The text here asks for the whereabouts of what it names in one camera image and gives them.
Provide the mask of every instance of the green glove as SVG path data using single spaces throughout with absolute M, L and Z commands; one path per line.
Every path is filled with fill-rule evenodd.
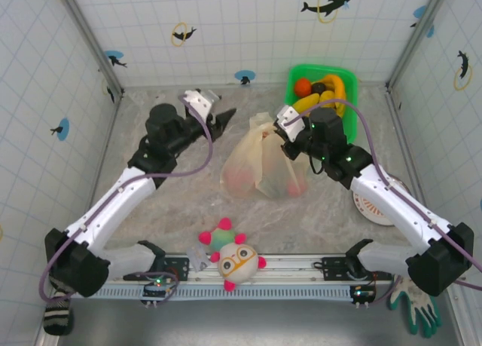
M 425 337 L 431 338 L 437 332 L 437 328 L 442 326 L 435 299 L 417 287 L 410 278 L 402 277 L 390 296 L 389 308 L 391 310 L 398 307 L 403 295 L 407 296 L 410 333 L 412 335 L 418 333 L 419 327 L 416 324 L 416 316 L 419 315 L 422 319 Z

